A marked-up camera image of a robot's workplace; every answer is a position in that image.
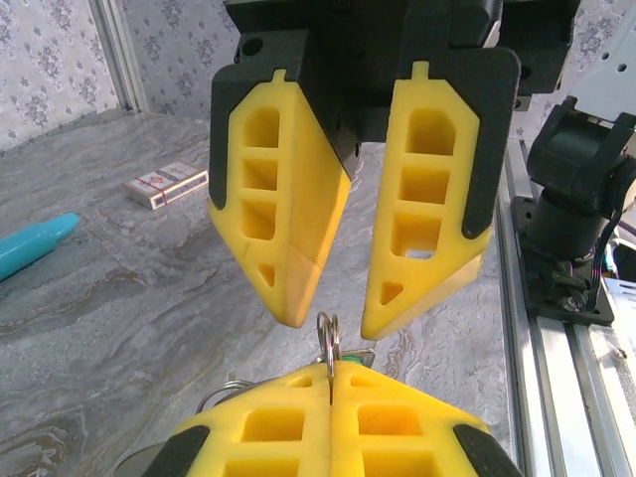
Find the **blue marker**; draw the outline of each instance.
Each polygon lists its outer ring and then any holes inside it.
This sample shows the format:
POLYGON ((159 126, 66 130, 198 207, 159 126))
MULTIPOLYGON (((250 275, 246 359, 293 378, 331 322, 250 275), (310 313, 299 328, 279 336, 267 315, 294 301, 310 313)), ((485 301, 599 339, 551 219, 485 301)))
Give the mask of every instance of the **blue marker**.
POLYGON ((0 281, 55 250, 79 221, 75 214, 64 214, 0 238, 0 281))

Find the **small white box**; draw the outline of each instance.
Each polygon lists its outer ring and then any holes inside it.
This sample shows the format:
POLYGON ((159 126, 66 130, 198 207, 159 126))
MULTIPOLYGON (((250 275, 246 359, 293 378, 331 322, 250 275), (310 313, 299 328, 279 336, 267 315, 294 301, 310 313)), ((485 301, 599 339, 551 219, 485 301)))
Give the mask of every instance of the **small white box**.
POLYGON ((124 183, 128 197, 158 209, 208 184, 208 171, 174 162, 145 176, 124 183))

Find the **yellow gripper jaw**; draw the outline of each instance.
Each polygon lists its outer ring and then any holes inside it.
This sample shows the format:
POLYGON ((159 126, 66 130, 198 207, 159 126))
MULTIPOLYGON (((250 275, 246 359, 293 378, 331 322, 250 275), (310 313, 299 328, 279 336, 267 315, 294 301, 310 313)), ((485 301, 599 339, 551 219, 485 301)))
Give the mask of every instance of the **yellow gripper jaw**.
POLYGON ((225 206, 210 201, 209 213, 282 324, 304 322, 350 185, 301 87, 285 80, 285 70, 257 84, 230 114, 225 206))
POLYGON ((473 280, 490 238, 462 233, 480 121, 428 63, 398 79, 362 336, 378 340, 473 280))
POLYGON ((326 368, 196 414, 144 477, 521 477, 477 417, 346 361, 330 405, 326 368))

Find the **marble table surface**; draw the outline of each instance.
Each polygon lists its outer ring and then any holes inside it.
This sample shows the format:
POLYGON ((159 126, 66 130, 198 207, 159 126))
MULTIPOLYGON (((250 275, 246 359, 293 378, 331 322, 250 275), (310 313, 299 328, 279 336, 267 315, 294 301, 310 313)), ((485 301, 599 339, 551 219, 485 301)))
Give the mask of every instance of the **marble table surface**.
POLYGON ((108 112, 0 159, 0 235, 75 212, 73 236, 0 283, 0 475, 111 475, 167 438, 227 379, 258 381, 318 354, 314 316, 338 313, 345 348, 480 416, 510 450, 497 257, 406 328, 360 338, 383 147, 363 148, 338 235, 300 330, 277 325, 199 190, 152 212, 121 184, 182 160, 205 166, 205 122, 108 112))

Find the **metal key ring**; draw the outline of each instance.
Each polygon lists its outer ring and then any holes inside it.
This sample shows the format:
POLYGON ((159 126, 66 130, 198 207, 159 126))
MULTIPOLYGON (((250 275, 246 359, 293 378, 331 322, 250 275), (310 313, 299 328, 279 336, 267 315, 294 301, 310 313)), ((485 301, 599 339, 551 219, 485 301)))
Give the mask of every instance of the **metal key ring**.
POLYGON ((323 361, 327 364, 327 377, 329 382, 333 383, 334 379, 334 333, 331 320, 327 313, 321 311, 316 317, 316 326, 318 330, 318 343, 322 352, 323 361))
POLYGON ((334 359, 342 360, 340 352, 340 327, 338 325, 338 315, 331 316, 332 342, 334 347, 334 359))

